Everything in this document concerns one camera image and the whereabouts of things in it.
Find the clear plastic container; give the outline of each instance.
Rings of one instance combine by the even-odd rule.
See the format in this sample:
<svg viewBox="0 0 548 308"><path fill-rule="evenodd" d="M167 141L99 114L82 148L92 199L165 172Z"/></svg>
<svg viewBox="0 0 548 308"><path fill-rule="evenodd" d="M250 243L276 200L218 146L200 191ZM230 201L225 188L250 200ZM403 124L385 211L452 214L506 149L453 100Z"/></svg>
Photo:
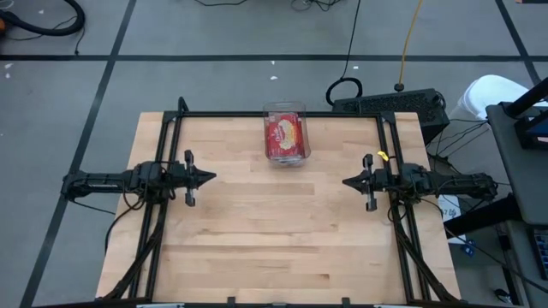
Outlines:
<svg viewBox="0 0 548 308"><path fill-rule="evenodd" d="M310 156L305 104L268 103L265 115L265 154L275 165L298 167Z"/></svg>

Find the wooden table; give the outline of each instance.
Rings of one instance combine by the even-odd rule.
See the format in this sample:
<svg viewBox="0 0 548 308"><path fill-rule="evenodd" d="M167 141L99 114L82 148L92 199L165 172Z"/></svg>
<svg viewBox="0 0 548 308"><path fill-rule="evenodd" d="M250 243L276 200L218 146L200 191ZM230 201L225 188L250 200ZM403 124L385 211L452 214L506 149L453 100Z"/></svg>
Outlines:
<svg viewBox="0 0 548 308"><path fill-rule="evenodd" d="M161 118L141 114L130 168L154 159ZM405 161L428 167L416 114L396 119ZM342 297L353 304L405 303L388 196L378 193L378 210L366 212L366 198L341 183L361 172L365 154L379 151L375 120L308 118L307 127L312 155L306 165L273 169L262 118L183 119L177 159L190 149L196 166L217 178L196 193L196 207L184 204L183 190L170 202L154 301L225 303L236 296L238 303L334 304ZM385 131L391 147L388 126ZM374 162L382 167L376 154ZM126 208L121 201L118 215ZM438 210L423 202L415 215L424 259L459 297ZM114 227L98 296L134 260L142 216L143 210L132 211ZM140 294L147 271L145 265Z"/></svg>

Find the yellow cable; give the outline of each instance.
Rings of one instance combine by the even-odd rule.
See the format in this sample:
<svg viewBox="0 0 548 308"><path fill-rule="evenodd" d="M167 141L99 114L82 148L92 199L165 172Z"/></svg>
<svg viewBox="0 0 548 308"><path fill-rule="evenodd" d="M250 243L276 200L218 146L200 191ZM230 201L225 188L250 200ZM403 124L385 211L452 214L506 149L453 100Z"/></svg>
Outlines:
<svg viewBox="0 0 548 308"><path fill-rule="evenodd" d="M411 36L411 32L413 31L414 23L417 21L417 16L419 15L420 6L422 5L422 0L419 0L419 4L417 4L417 9L414 11L413 15L413 21L411 21L411 27L409 27L408 36L405 38L405 45L403 46L403 54L402 54L402 67L400 68L400 81L399 84L403 81L403 68L405 67L405 56L408 53L408 42L409 37Z"/></svg>

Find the black metal frame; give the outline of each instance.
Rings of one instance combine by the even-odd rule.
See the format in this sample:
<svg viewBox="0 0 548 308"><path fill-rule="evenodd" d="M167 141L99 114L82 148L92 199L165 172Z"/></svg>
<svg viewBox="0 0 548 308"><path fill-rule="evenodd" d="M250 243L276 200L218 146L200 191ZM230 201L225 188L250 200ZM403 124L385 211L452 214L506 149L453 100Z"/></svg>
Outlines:
<svg viewBox="0 0 548 308"><path fill-rule="evenodd" d="M184 101L179 100L179 110L178 111L165 111L162 119L162 127L160 128L160 135L158 140L158 146L156 150L156 161L163 160L163 153L165 148L165 143L167 139L167 132L169 125L174 122L173 135L171 138L170 145L170 154L169 161L175 161L177 153L177 145L179 137L181 135L181 124L183 118L185 117L263 117L264 114L262 111L248 111L248 112L210 112L210 111L188 111L188 108ZM392 143L394 146L394 158L396 159L398 165L398 171L401 172L401 166L403 164L403 155L402 148L399 141L399 135L396 126L396 117L393 112L382 112L382 113L366 113L361 115L354 115L348 113L335 113L335 112L307 112L307 117L349 117L349 118L374 118L377 123L378 129L378 140L380 145L380 150L386 153L389 152L388 144L386 141L386 135L384 131L384 124L387 122L390 127L390 134L392 138ZM383 161L384 168L391 172L390 161ZM400 216L397 199L393 198L392 194L390 196L390 205L391 214L393 217ZM146 305L152 304L152 298L154 294L156 275L158 273L158 263L159 263L159 253L162 245L162 238L164 234L164 224L165 218L167 215L168 202L163 202L159 205L158 219L156 222L156 227L152 235L148 236L151 222L152 222L152 213L153 207L155 204L146 204L145 213L143 216L143 223L141 225L139 244L137 248L137 258L135 259L132 266L129 268L128 273L124 277L129 277L131 279L130 283L126 283L124 288L115 287L111 293L109 293L105 298L100 298L93 302L87 303L74 303L67 305L52 305L47 307L59 307L59 308L76 308L76 307L135 307L137 305ZM416 221L414 218L414 210L412 205L406 206L407 218L408 218L408 230L410 234L410 241L404 241L403 243L400 240L396 241L398 257L400 260L400 269L402 272L402 282L403 289L405 293L405 299L408 305L419 305L425 308L495 308L497 306L491 305L471 305L466 302L447 302L447 301L432 301L430 296L430 287L426 281L426 276L433 276L433 273L428 269L427 265L422 261L422 252L420 248L420 240ZM401 221L394 220L393 223L394 231L396 237L398 233L405 233ZM139 284L140 284L140 275L142 264L145 262L145 259L148 255L152 253L150 268L148 273L148 279L146 281L146 291L145 297L137 297ZM414 297L413 283L411 281L411 274L409 272L408 265L408 255L418 264L419 267L423 269L426 267L425 272L418 270L418 278L420 283L420 294L422 299L416 299ZM121 299L122 295L129 287L128 298ZM315 305L315 304L237 304L234 297L228 297L226 303L184 303L185 307L363 307L363 308L373 308L376 305L355 305L350 303L349 298L342 298L341 304L329 304L329 305Z"/></svg>

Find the yellow tag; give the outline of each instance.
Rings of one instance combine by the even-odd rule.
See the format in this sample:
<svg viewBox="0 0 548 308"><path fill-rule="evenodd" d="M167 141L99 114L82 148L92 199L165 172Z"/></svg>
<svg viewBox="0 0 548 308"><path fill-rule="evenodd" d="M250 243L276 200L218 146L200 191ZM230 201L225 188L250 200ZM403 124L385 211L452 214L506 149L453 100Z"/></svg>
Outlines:
<svg viewBox="0 0 548 308"><path fill-rule="evenodd" d="M383 151L378 151L377 154L379 154L386 162L388 162L388 155L384 153Z"/></svg>

